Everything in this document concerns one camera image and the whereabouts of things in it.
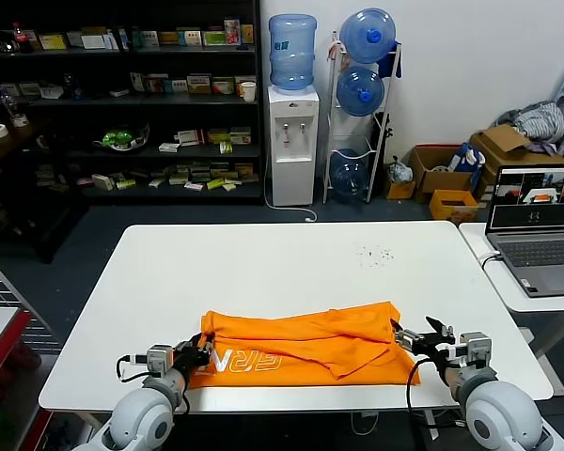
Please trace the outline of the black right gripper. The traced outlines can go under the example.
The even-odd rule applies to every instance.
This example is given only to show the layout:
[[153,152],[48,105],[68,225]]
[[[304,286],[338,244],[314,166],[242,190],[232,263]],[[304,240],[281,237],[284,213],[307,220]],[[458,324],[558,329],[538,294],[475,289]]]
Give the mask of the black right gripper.
[[404,329],[398,322],[391,319],[395,342],[403,349],[412,349],[413,355],[426,355],[434,362],[445,362],[449,358],[447,348],[441,345],[454,345],[456,339],[453,327],[445,325],[441,320],[426,316],[426,320],[435,334],[420,334]]

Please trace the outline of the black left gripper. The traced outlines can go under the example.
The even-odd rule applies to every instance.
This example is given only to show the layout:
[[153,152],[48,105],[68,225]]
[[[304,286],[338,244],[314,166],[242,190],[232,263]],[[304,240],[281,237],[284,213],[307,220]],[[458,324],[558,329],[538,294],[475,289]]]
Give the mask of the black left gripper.
[[213,333],[199,333],[193,336],[193,342],[179,343],[173,351],[172,367],[178,371],[194,371],[207,365],[213,350]]

